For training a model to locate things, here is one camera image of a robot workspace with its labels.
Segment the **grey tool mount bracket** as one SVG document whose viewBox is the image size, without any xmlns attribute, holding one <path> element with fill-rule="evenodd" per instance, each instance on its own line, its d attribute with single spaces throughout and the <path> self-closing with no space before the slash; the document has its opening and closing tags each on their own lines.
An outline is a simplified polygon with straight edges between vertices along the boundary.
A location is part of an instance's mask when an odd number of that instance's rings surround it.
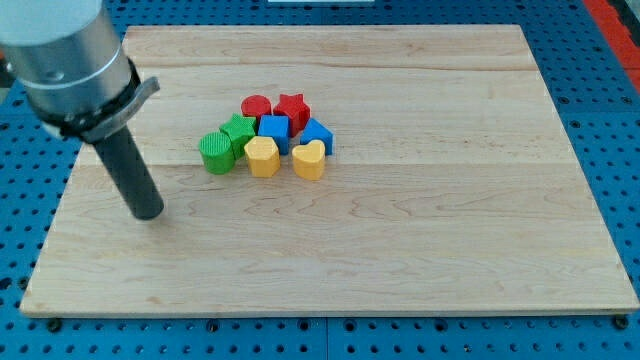
<svg viewBox="0 0 640 360">
<path fill-rule="evenodd" d="M 143 104 L 160 90 L 157 77 L 140 79 L 137 68 L 128 59 L 131 79 L 124 90 L 96 110 L 76 114 L 52 114 L 38 109 L 38 118 L 62 137 L 79 138 L 85 143 L 100 142 L 122 130 Z"/>
</svg>

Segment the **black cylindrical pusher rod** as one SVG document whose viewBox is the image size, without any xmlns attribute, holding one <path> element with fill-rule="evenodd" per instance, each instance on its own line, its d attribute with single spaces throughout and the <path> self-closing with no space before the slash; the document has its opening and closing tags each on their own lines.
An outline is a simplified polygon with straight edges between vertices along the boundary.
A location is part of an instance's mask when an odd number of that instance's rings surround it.
<svg viewBox="0 0 640 360">
<path fill-rule="evenodd" d="M 138 220 L 156 218 L 164 202 L 128 127 L 94 148 L 131 214 Z"/>
</svg>

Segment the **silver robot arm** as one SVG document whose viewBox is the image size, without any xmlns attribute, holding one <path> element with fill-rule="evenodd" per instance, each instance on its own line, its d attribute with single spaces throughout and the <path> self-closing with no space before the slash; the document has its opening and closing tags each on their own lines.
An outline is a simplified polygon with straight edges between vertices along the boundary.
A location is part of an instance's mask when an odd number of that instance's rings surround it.
<svg viewBox="0 0 640 360">
<path fill-rule="evenodd" d="M 160 85 L 140 78 L 105 4 L 4 1 L 1 50 L 45 127 L 92 145 L 132 215 L 157 217 L 164 203 L 127 123 Z"/>
</svg>

